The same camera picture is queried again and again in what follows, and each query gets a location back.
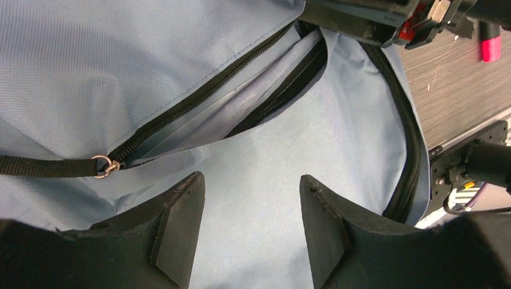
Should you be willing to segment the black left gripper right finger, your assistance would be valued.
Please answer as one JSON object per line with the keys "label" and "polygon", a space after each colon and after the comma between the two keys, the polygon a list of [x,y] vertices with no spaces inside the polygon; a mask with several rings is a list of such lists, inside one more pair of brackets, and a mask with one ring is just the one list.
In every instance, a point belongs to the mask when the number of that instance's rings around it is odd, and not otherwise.
{"label": "black left gripper right finger", "polygon": [[299,185],[315,288],[509,288],[510,216],[468,214],[418,229],[310,175]]}

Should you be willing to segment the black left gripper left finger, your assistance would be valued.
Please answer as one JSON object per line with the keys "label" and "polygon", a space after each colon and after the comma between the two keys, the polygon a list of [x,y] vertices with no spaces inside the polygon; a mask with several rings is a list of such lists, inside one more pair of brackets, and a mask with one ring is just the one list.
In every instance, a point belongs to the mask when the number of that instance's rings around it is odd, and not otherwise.
{"label": "black left gripper left finger", "polygon": [[88,230],[1,221],[2,288],[187,288],[205,204],[193,172]]}

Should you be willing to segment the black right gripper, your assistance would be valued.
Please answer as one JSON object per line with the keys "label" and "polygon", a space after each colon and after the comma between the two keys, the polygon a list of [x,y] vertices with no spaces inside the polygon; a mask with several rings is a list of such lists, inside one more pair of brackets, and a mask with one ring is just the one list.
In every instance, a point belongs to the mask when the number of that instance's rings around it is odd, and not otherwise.
{"label": "black right gripper", "polygon": [[472,37],[470,19],[510,28],[510,1],[306,1],[299,20],[382,48],[411,50],[443,30]]}

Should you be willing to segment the pink highlighter marker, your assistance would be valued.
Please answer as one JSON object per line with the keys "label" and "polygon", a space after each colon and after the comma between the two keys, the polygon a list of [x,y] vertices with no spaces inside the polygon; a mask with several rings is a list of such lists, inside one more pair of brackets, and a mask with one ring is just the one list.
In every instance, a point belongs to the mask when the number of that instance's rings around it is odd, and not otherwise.
{"label": "pink highlighter marker", "polygon": [[485,63],[497,61],[501,57],[501,31],[498,24],[479,22],[478,38],[481,60]]}

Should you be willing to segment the blue backpack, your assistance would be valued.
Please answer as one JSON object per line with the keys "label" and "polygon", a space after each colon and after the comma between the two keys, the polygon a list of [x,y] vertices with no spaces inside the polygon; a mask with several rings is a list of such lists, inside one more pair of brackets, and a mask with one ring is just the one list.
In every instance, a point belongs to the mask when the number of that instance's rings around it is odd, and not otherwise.
{"label": "blue backpack", "polygon": [[2,1],[1,221],[84,231],[193,172],[187,288],[313,288],[299,185],[415,225],[427,150],[394,46],[306,1]]}

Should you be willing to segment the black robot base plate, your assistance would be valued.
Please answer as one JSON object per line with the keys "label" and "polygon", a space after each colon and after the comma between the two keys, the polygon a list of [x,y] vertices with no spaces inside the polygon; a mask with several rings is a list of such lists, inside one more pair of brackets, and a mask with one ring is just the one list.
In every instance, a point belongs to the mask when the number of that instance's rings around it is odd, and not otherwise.
{"label": "black robot base plate", "polygon": [[429,151],[431,193],[426,214],[440,209],[448,194],[468,181],[480,181],[510,191],[508,121],[497,120],[452,146]]}

